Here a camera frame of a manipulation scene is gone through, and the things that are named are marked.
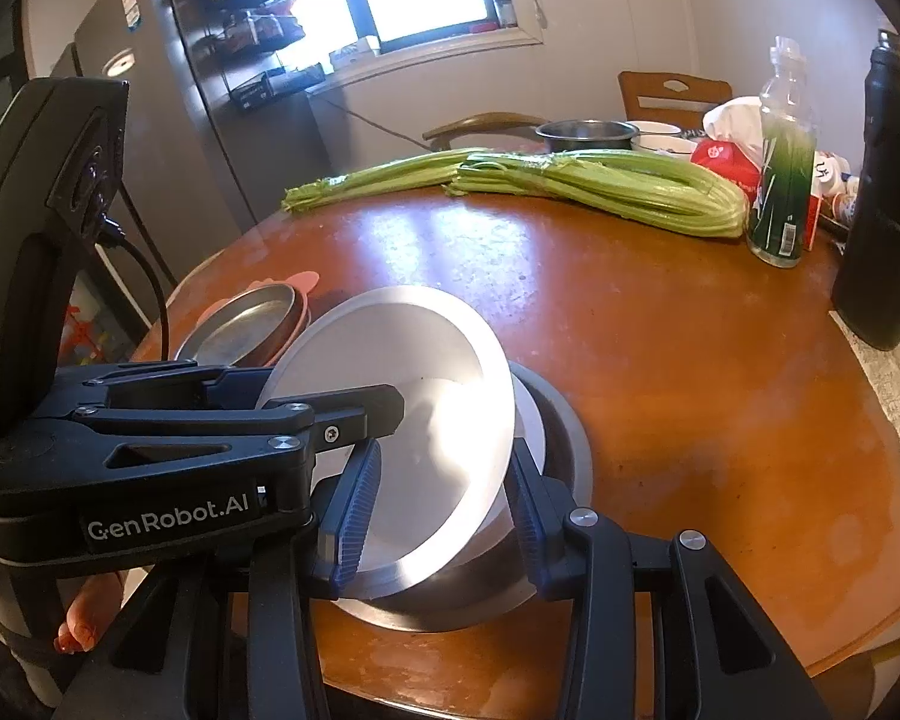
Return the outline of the left hand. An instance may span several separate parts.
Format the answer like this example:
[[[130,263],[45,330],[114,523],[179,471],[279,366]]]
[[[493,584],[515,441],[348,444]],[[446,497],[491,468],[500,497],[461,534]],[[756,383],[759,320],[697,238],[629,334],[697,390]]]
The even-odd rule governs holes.
[[[90,652],[112,624],[125,593],[126,571],[87,577],[74,595],[55,637],[59,653]],[[0,642],[4,637],[0,631]]]

